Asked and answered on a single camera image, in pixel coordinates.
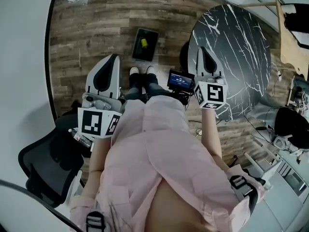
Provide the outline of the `person's dark jeans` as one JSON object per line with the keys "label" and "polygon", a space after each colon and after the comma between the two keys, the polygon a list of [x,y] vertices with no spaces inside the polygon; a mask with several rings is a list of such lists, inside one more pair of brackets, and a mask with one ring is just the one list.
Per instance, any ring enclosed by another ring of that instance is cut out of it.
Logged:
{"label": "person's dark jeans", "polygon": [[163,89],[155,74],[133,73],[129,77],[129,90],[124,95],[125,100],[140,100],[146,103],[154,96],[168,96],[172,93]]}

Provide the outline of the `black mesh office chair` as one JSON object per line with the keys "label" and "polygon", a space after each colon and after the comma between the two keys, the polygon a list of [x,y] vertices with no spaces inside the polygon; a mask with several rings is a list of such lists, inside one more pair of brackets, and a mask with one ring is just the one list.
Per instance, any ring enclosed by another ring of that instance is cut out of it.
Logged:
{"label": "black mesh office chair", "polygon": [[68,129],[78,130],[78,108],[74,101],[71,110],[56,121],[56,127],[45,137],[22,149],[18,162],[28,180],[26,189],[56,208],[67,199],[70,187],[77,182],[84,187],[81,168],[91,150],[76,141]]}

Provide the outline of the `black monitor blue screen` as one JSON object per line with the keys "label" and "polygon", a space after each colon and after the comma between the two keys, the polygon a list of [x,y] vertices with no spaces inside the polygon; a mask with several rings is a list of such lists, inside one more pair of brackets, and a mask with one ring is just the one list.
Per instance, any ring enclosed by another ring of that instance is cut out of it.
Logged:
{"label": "black monitor blue screen", "polygon": [[194,93],[194,75],[187,72],[179,72],[173,69],[169,71],[167,86],[172,91],[174,98],[178,99],[184,106],[187,106],[189,99]]}

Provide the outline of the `white chair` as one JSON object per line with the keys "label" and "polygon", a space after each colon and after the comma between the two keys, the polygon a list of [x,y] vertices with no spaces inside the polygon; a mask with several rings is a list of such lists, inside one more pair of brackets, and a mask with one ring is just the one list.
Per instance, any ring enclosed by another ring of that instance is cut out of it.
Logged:
{"label": "white chair", "polygon": [[276,157],[274,154],[272,154],[272,157],[274,159],[274,162],[270,164],[266,159],[260,160],[260,162],[266,163],[267,168],[264,170],[262,168],[262,164],[259,162],[255,161],[247,152],[244,153],[244,156],[247,158],[247,160],[252,164],[252,166],[256,169],[256,171],[259,174],[259,178],[263,179],[265,183],[263,184],[264,188],[266,190],[272,189],[272,185],[270,183],[270,179],[272,176],[275,174],[277,169],[282,163],[282,160],[280,160],[278,157]]}

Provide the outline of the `white tumbler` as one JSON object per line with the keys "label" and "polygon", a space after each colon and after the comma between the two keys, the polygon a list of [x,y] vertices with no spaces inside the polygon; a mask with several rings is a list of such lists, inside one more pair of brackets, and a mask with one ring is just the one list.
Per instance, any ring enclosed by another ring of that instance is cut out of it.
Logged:
{"label": "white tumbler", "polygon": [[293,4],[281,5],[281,10],[285,14],[295,14],[296,13],[296,8]]}

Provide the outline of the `black waste bin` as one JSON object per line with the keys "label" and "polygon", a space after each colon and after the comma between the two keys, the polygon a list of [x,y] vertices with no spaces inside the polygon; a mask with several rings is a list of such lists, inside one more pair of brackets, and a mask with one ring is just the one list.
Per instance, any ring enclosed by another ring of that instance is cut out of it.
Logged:
{"label": "black waste bin", "polygon": [[[138,28],[133,46],[132,57],[134,59],[151,62],[155,54],[158,36],[158,32],[149,29]],[[142,48],[140,41],[143,38],[147,40],[147,48]]]}

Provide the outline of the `black marble round table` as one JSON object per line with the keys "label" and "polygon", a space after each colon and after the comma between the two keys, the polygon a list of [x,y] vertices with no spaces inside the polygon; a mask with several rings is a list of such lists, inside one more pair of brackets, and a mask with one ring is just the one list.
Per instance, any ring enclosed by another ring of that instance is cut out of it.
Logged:
{"label": "black marble round table", "polygon": [[203,46],[223,68],[226,104],[216,110],[219,120],[250,112],[266,92],[270,76],[269,41],[257,17],[235,5],[218,5],[196,22],[189,40],[187,65],[196,74],[197,52]]}

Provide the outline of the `person's right forearm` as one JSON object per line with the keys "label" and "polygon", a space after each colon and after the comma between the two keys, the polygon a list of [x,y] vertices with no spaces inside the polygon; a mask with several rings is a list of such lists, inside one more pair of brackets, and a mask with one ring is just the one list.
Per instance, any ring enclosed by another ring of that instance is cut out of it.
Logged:
{"label": "person's right forearm", "polygon": [[214,110],[202,109],[201,142],[212,156],[222,158],[222,148]]}

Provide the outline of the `plastic bottle red label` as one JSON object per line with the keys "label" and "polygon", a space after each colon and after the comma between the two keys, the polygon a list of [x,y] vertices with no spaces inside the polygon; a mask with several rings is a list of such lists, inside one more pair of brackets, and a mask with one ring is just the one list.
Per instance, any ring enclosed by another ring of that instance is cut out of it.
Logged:
{"label": "plastic bottle red label", "polygon": [[93,142],[91,140],[89,140],[88,138],[83,136],[81,133],[79,133],[75,129],[68,129],[68,132],[72,135],[72,137],[76,141],[78,141],[80,144],[82,144],[83,146],[85,146],[86,148],[91,150],[92,144],[93,144]]}

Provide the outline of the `white headset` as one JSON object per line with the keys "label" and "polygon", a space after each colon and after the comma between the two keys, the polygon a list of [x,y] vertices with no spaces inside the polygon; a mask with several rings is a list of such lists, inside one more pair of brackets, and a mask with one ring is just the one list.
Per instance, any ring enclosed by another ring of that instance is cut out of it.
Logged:
{"label": "white headset", "polygon": [[277,136],[273,141],[273,145],[279,150],[286,150],[287,149],[287,137]]}

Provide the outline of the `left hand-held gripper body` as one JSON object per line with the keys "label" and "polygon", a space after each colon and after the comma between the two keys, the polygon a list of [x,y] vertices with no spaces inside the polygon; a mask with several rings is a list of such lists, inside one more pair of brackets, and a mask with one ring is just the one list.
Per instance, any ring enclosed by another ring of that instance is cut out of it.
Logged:
{"label": "left hand-held gripper body", "polygon": [[78,132],[86,137],[112,137],[122,116],[121,101],[87,92],[82,98],[82,107],[78,108]]}

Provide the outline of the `light wooden table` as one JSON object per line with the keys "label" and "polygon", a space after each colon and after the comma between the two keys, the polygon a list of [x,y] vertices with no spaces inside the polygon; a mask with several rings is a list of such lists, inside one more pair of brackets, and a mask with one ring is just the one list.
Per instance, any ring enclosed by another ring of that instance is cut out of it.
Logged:
{"label": "light wooden table", "polygon": [[309,54],[305,53],[303,48],[298,45],[295,36],[286,28],[285,13],[283,4],[280,0],[274,2],[261,2],[239,5],[241,8],[275,6],[278,17],[279,35],[280,35],[280,60],[283,64],[293,67],[298,75],[303,75],[305,80],[309,73]]}

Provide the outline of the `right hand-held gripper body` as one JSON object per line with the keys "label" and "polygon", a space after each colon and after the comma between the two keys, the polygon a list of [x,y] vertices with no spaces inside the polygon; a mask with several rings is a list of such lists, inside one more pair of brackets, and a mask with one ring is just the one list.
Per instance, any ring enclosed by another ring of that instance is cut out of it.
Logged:
{"label": "right hand-held gripper body", "polygon": [[217,110],[226,104],[227,84],[223,76],[196,76],[194,94],[201,109]]}

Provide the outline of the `person's left forearm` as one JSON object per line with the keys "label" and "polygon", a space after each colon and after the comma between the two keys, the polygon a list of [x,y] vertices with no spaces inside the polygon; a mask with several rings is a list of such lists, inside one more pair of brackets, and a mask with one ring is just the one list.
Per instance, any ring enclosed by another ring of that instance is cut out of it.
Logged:
{"label": "person's left forearm", "polygon": [[111,138],[95,139],[94,148],[90,158],[88,180],[81,196],[91,199],[96,197],[100,186],[100,178],[104,171],[105,160],[110,148]]}

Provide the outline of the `person's pink shirt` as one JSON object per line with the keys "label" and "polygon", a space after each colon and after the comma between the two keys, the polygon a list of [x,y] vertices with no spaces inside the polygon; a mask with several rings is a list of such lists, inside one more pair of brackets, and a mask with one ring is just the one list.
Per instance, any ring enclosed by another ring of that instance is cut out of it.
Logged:
{"label": "person's pink shirt", "polygon": [[98,215],[108,232],[238,232],[264,195],[189,132],[178,100],[155,96],[126,102],[97,195],[75,196],[70,218],[83,231]]}

